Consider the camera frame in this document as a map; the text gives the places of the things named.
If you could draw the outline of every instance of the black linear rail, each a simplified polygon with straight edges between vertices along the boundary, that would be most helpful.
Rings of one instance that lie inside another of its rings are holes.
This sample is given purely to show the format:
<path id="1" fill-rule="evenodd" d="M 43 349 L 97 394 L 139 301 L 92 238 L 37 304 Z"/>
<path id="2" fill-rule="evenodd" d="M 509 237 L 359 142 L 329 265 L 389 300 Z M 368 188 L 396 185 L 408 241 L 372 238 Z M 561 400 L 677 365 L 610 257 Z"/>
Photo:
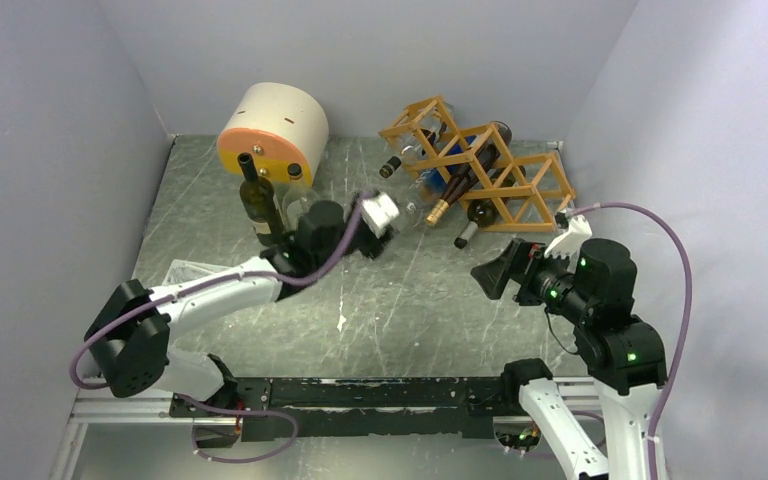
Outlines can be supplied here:
<path id="1" fill-rule="evenodd" d="M 431 435 L 494 438 L 493 417 L 525 415 L 504 399 L 499 377 L 238 378 L 238 392 L 253 411 L 280 410 L 300 425 L 301 437 Z M 200 418 L 173 397 L 169 415 Z M 241 441 L 286 438 L 279 418 L 246 418 Z"/>

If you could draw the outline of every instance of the cylindrical container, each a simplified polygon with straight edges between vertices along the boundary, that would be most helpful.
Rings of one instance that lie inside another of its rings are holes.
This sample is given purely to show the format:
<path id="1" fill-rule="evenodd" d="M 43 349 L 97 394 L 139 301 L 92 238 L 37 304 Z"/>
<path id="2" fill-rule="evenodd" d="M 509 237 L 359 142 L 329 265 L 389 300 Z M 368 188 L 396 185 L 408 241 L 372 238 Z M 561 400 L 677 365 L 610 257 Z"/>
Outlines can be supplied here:
<path id="1" fill-rule="evenodd" d="M 328 141 L 328 119 L 306 92 L 280 83 L 252 85 L 219 134 L 216 149 L 222 165 L 242 174 L 241 153 L 250 153 L 261 176 L 288 183 L 287 166 L 298 163 L 308 185 Z"/>

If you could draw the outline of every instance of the clear glass bottle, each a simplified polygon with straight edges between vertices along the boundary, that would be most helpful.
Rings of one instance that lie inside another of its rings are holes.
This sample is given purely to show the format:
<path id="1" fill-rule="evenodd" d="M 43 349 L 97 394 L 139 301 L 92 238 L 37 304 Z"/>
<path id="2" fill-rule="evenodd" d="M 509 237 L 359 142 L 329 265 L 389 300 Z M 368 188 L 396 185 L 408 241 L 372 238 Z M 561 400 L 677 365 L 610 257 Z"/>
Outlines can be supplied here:
<path id="1" fill-rule="evenodd" d="M 291 163 L 287 167 L 290 175 L 290 188 L 281 201 L 281 213 L 287 230 L 293 231 L 299 226 L 299 218 L 310 210 L 310 207 L 320 200 L 319 195 L 310 188 L 302 178 L 302 167 Z"/>
<path id="2" fill-rule="evenodd" d="M 455 114 L 451 105 L 446 103 L 444 106 L 446 110 L 449 111 L 449 115 Z M 446 132 L 446 124 L 443 123 L 443 119 L 436 110 L 423 117 L 419 122 L 419 127 L 422 130 L 423 135 L 425 135 L 425 138 L 428 140 L 428 143 L 431 145 L 437 143 L 440 140 L 440 136 Z M 399 136 L 399 147 L 396 155 L 390 157 L 390 159 L 381 166 L 378 173 L 382 177 L 388 178 L 403 164 L 415 165 L 424 157 L 425 150 L 419 140 L 410 132 L 403 133 Z"/>

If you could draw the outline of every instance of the white wall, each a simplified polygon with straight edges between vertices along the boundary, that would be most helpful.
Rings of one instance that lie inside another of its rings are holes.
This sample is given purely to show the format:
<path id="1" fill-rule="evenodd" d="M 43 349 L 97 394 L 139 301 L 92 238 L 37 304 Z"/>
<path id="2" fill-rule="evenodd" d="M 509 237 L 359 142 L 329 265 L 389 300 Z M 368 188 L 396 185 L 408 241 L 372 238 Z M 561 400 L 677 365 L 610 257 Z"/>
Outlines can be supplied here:
<path id="1" fill-rule="evenodd" d="M 768 478 L 768 2 L 642 0 L 567 137 L 580 204 L 663 214 L 694 267 L 665 412 L 675 478 Z M 639 265 L 638 311 L 672 351 L 678 256 L 633 213 L 593 214 Z"/>
<path id="2" fill-rule="evenodd" d="M 437 93 L 464 125 L 559 139 L 636 0 L 101 0 L 170 131 L 216 134 L 246 89 L 289 83 L 331 131 L 375 136 Z"/>
<path id="3" fill-rule="evenodd" d="M 48 478 L 70 356 L 130 276 L 168 143 L 94 0 L 0 1 L 0 479 Z"/>

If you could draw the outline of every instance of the wooden wine rack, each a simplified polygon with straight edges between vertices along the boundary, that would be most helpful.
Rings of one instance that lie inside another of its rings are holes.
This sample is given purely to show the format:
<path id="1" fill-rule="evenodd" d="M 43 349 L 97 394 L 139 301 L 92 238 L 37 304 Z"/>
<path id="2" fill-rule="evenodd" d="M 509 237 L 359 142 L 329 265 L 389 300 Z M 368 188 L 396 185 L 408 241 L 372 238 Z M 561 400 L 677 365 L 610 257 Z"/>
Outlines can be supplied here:
<path id="1" fill-rule="evenodd" d="M 446 131 L 440 136 L 440 143 L 446 143 L 439 151 L 434 148 L 420 130 L 419 122 L 427 115 L 437 116 L 446 125 Z M 446 169 L 447 166 L 462 163 L 470 165 L 472 171 L 478 177 L 478 184 L 471 191 L 465 193 L 458 202 L 466 210 L 469 202 L 473 199 L 492 199 L 493 204 L 499 210 L 500 219 L 495 225 L 485 228 L 484 230 L 486 231 L 552 232 L 555 230 L 554 212 L 549 210 L 546 200 L 561 199 L 561 203 L 556 209 L 557 211 L 565 208 L 570 200 L 575 199 L 575 190 L 570 186 L 566 174 L 564 174 L 557 151 L 514 157 L 507 145 L 505 145 L 504 140 L 502 140 L 494 123 L 460 129 L 455 123 L 454 118 L 452 118 L 451 113 L 446 109 L 443 97 L 439 95 L 406 106 L 395 122 L 378 132 L 381 137 L 396 149 L 400 147 L 399 137 L 406 133 L 416 137 L 427 153 L 427 158 L 417 162 L 416 165 L 402 165 L 402 169 L 407 171 L 414 179 L 417 179 L 423 170 L 436 168 L 443 179 L 448 182 L 450 175 Z M 475 135 L 476 138 L 470 144 L 466 141 L 466 138 L 472 135 Z M 493 144 L 496 145 L 500 152 L 499 159 L 493 165 L 493 168 L 501 170 L 501 173 L 492 181 L 475 157 L 475 152 L 490 140 L 493 141 Z M 463 153 L 447 155 L 456 144 L 461 146 Z M 535 164 L 540 164 L 540 169 L 537 171 L 537 174 L 529 179 L 526 177 L 522 167 Z M 556 190 L 538 189 L 537 185 L 540 183 L 540 180 L 549 172 L 555 176 L 560 188 Z M 508 176 L 513 176 L 515 185 L 512 187 L 502 187 L 502 183 L 504 183 Z M 508 209 L 503 199 L 509 199 L 508 203 L 516 199 L 524 201 L 517 211 L 513 212 Z M 540 221 L 538 222 L 528 222 L 523 219 L 525 213 L 532 205 L 540 215 Z"/>

